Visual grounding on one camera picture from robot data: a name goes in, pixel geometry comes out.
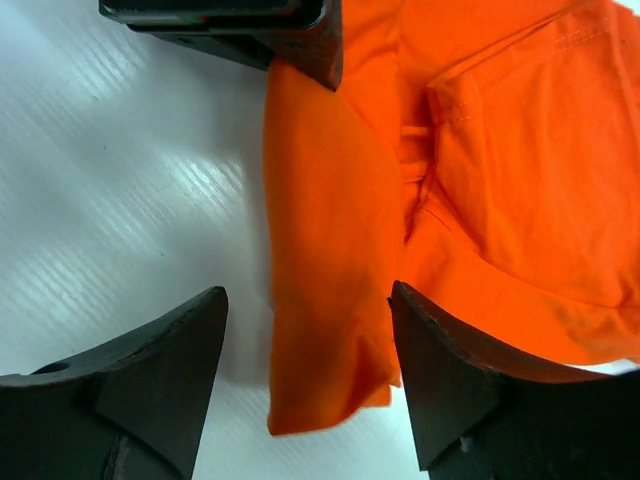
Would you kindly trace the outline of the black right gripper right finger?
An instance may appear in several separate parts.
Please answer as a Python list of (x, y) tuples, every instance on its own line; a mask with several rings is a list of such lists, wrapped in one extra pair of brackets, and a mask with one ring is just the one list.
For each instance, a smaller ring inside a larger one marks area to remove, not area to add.
[(419, 468), (432, 479), (635, 479), (639, 375), (514, 348), (396, 282), (394, 340)]

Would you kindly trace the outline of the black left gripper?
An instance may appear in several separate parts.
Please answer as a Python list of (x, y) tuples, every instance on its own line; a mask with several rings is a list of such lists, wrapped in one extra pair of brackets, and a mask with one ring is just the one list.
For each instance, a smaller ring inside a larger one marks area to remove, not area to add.
[(98, 9), (134, 32), (245, 66), (266, 70), (279, 57), (331, 91), (342, 80), (340, 1), (100, 1)]

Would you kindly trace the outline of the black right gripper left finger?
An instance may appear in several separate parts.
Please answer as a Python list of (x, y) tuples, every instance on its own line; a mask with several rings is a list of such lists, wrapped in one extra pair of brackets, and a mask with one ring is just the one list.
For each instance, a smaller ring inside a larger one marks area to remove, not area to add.
[(90, 350), (2, 376), (2, 478), (191, 478), (227, 313), (226, 291), (210, 288)]

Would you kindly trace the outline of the orange t-shirt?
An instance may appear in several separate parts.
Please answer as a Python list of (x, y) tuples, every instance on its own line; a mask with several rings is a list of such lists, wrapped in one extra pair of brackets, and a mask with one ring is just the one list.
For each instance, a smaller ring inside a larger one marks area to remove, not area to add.
[(330, 91), (268, 73), (268, 428), (400, 382), (387, 299), (569, 365), (639, 358), (639, 15), (613, 1), (347, 1)]

